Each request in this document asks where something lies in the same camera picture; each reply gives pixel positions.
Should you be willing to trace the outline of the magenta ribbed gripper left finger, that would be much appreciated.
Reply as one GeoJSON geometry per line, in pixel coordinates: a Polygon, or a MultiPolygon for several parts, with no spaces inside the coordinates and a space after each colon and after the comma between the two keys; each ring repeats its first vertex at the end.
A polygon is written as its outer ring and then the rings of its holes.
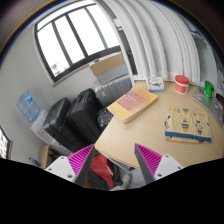
{"type": "Polygon", "coordinates": [[[46,168],[46,171],[83,186],[94,156],[95,146],[89,145],[68,157],[60,156],[46,168]]]}

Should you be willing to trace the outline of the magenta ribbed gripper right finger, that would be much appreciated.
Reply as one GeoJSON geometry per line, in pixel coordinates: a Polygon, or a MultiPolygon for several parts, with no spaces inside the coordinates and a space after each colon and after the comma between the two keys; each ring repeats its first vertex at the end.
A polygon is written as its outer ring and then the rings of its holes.
{"type": "Polygon", "coordinates": [[[146,184],[183,169],[172,156],[160,155],[140,144],[135,144],[134,153],[146,184]]]}

